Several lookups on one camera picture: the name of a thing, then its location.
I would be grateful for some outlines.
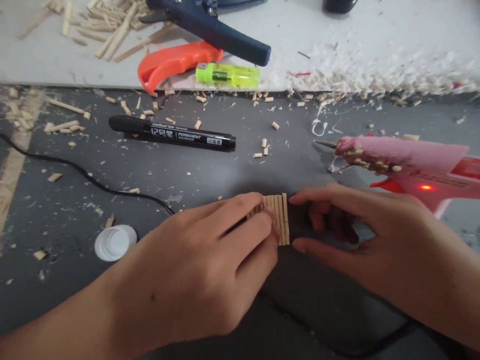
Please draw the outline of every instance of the orange tool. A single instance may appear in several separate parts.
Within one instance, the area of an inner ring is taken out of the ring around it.
[[[198,63],[220,61],[224,51],[205,41],[169,47],[145,56],[138,67],[138,78],[149,94],[166,78],[196,68]]]

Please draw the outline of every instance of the black cable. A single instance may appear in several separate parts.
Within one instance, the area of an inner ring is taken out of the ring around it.
[[[123,192],[123,191],[117,191],[117,190],[112,190],[106,187],[105,185],[101,184],[97,180],[95,180],[92,176],[89,176],[88,172],[85,171],[83,168],[81,168],[79,165],[77,165],[74,162],[71,162],[69,160],[61,159],[58,157],[52,157],[52,156],[45,156],[45,155],[37,155],[33,154],[27,151],[22,150],[19,148],[8,136],[0,132],[0,138],[3,139],[5,142],[7,142],[12,148],[14,148],[16,151],[18,151],[20,154],[25,155],[27,157],[33,158],[33,159],[38,159],[38,160],[44,160],[44,161],[49,161],[52,163],[60,163],[60,164],[65,164],[69,165],[75,170],[77,170],[85,179],[87,179],[89,182],[91,182],[93,185],[95,185],[97,188],[100,190],[103,190],[104,192],[118,195],[118,196],[126,196],[130,198],[141,198],[141,199],[147,199],[147,200],[152,200],[159,204],[162,208],[164,208],[170,215],[175,215],[175,212],[168,207],[166,203],[164,203],[162,200],[157,199],[156,197],[150,196],[150,195],[145,195],[145,194],[139,194],[139,193],[129,193],[129,192]]]
[[[24,151],[21,148],[19,148],[8,136],[0,132],[0,139],[4,140],[6,143],[8,143],[12,148],[14,148],[16,151],[21,153],[22,155],[25,155],[26,157],[30,157],[33,159],[38,159],[38,160],[44,160],[44,161],[49,161],[53,163],[60,163],[60,164],[65,164],[69,165],[75,170],[77,170],[85,179],[87,179],[90,183],[95,185],[97,188],[100,190],[103,190],[107,193],[118,195],[118,196],[126,196],[126,197],[131,197],[131,198],[141,198],[141,199],[147,199],[147,200],[152,200],[159,204],[162,208],[164,208],[170,215],[174,215],[175,212],[170,209],[165,202],[163,202],[160,199],[157,199],[156,197],[150,196],[150,195],[145,195],[145,194],[134,194],[134,193],[129,193],[129,192],[123,192],[123,191],[116,191],[116,190],[111,190],[108,187],[104,186],[97,180],[95,180],[93,177],[89,176],[86,170],[84,170],[82,167],[77,165],[74,162],[71,162],[69,160],[61,159],[58,157],[52,157],[52,156],[45,156],[45,155],[37,155],[37,154],[32,154],[30,152]],[[293,321],[295,324],[300,326],[302,329],[304,329],[307,333],[314,335],[315,331],[312,328],[310,324],[308,324],[306,321],[302,320],[300,317],[295,315],[294,313],[290,312],[283,306],[281,306],[279,303],[274,301],[268,294],[261,289],[260,292],[258,293],[257,296],[259,299],[267,303],[273,310],[281,314],[282,316],[287,317],[291,321]],[[397,330],[393,331],[389,335],[385,336],[384,338],[380,339],[376,343],[374,343],[370,348],[358,352],[346,352],[343,350],[339,350],[335,348],[334,346],[329,345],[324,339],[321,339],[318,335],[315,335],[316,338],[318,339],[319,342],[325,344],[327,348],[334,353],[337,356],[348,358],[348,359],[366,359],[369,358],[373,355],[376,355],[383,350],[387,349],[388,347],[392,346],[399,340],[403,339],[407,335],[411,334],[414,330],[417,329],[417,324],[413,320],[407,321],[403,326],[398,328]]]

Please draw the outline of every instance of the pink glue gun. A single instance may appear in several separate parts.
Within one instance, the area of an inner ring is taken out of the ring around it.
[[[480,199],[480,157],[466,156],[468,146],[373,134],[317,143],[335,149],[349,165],[388,177],[371,188],[413,195],[437,218],[454,198]]]

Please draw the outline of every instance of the glue gun nozzle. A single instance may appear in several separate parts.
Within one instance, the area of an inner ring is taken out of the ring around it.
[[[317,144],[320,144],[320,145],[329,147],[329,148],[331,148],[331,149],[336,149],[337,146],[338,146],[338,144],[339,144],[339,143],[336,142],[336,141],[316,141],[316,140],[315,140],[315,142],[316,142]]]

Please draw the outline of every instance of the white bottle cap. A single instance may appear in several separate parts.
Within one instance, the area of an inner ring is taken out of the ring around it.
[[[117,225],[105,229],[95,241],[96,255],[108,262],[121,259],[137,243],[137,233],[128,225]]]

